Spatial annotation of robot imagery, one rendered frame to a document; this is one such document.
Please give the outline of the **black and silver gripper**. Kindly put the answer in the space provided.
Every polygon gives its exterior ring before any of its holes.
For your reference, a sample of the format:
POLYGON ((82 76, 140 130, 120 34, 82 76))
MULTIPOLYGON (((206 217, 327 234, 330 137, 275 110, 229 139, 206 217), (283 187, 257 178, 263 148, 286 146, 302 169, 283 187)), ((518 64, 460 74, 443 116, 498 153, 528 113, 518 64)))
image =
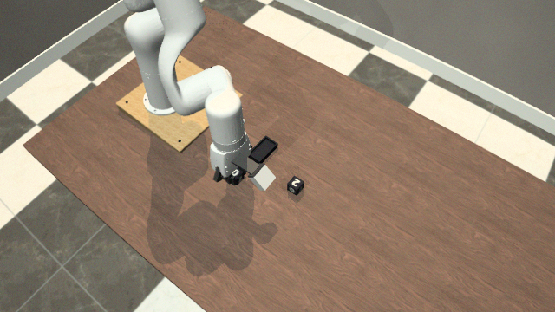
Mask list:
MULTIPOLYGON (((220 151, 212 143, 210 148, 210 159, 211 159, 212 169, 216 170, 213 180, 215 180, 218 183, 222 179, 225 179, 225 181, 228 184, 236 185, 236 180, 235 180, 235 177, 232 175, 232 173, 239 167, 235 166, 232 163, 232 161, 240 153, 248 158, 249 155, 251 154, 251 149, 252 149, 252 146, 246 131, 245 131, 245 143, 243 144, 243 146, 239 148, 239 150, 237 149, 232 152, 220 151)), ((246 175, 246 171, 242 170, 241 168, 239 169, 244 172, 244 175, 246 175)))

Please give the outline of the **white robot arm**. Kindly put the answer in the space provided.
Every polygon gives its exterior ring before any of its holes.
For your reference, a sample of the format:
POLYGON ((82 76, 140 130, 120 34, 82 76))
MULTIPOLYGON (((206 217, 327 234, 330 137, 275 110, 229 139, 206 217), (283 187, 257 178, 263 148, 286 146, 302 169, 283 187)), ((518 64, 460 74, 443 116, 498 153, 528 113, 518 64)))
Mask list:
MULTIPOLYGON (((146 89, 146 110, 159 116, 175 112, 189 116, 205 109, 213 144, 224 152, 239 149, 245 143, 245 120, 229 71, 218 65, 177 81, 175 63, 180 53, 206 24, 200 0, 123 2, 136 12, 125 21, 124 30, 146 89)), ((260 191, 276 178, 265 163, 241 153, 232 163, 248 172, 260 191)))

